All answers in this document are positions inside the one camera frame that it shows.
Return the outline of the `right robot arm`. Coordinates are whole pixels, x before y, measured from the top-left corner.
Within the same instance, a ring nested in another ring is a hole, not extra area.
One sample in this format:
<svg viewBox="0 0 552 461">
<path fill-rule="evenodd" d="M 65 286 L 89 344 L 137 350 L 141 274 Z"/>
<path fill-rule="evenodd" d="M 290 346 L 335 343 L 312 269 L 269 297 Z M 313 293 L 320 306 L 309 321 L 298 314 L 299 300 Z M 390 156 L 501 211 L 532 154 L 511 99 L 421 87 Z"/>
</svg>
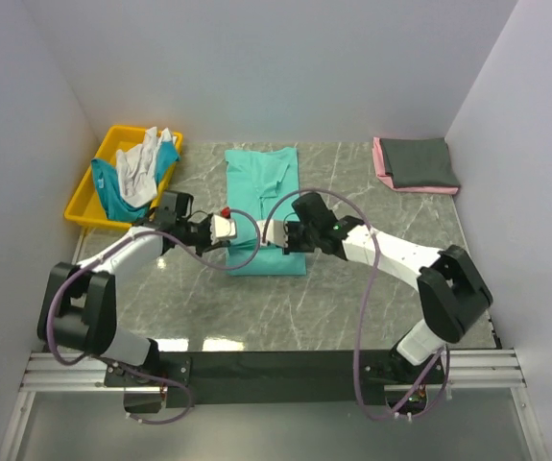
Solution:
<svg viewBox="0 0 552 461">
<path fill-rule="evenodd" d="M 316 192 L 292 203 L 298 217 L 276 221 L 264 239 L 290 253 L 317 250 L 344 261 L 377 265 L 420 295 L 422 319 L 394 346 L 395 356 L 419 366 L 438 349 L 462 340 L 492 305 L 493 297 L 467 250 L 441 250 L 392 236 L 356 216 L 337 218 Z"/>
</svg>

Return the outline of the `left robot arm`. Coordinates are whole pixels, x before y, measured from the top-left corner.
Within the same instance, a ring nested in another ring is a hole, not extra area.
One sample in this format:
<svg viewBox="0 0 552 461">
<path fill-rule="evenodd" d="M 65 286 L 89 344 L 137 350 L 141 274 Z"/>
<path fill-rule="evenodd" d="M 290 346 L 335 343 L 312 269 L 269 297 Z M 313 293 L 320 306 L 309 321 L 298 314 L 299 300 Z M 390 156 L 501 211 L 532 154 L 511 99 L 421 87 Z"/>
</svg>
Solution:
<svg viewBox="0 0 552 461">
<path fill-rule="evenodd" d="M 157 342 L 118 325 L 117 288 L 135 270 L 178 245 L 201 256 L 236 236 L 229 209 L 195 221 L 193 201 L 188 193 L 167 192 L 159 206 L 105 250 L 76 264 L 54 266 L 36 327 L 51 352 L 63 346 L 144 373 L 161 371 Z"/>
</svg>

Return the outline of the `mint green polo shirt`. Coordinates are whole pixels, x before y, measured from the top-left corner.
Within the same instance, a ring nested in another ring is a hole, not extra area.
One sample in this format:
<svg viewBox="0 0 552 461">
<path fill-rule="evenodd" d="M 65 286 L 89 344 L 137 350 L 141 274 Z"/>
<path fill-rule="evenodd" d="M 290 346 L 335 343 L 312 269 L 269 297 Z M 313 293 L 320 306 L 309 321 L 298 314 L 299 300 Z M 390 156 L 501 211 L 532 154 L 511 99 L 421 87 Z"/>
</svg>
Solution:
<svg viewBox="0 0 552 461">
<path fill-rule="evenodd" d="M 278 208 L 280 199 L 300 188 L 298 151 L 285 147 L 278 151 L 227 150 L 227 205 L 243 210 L 255 220 L 262 221 L 270 212 L 272 219 L 295 221 L 292 198 Z M 263 246 L 250 263 L 230 272 L 234 277 L 304 276 L 306 258 L 303 254 L 286 255 L 278 247 Z"/>
</svg>

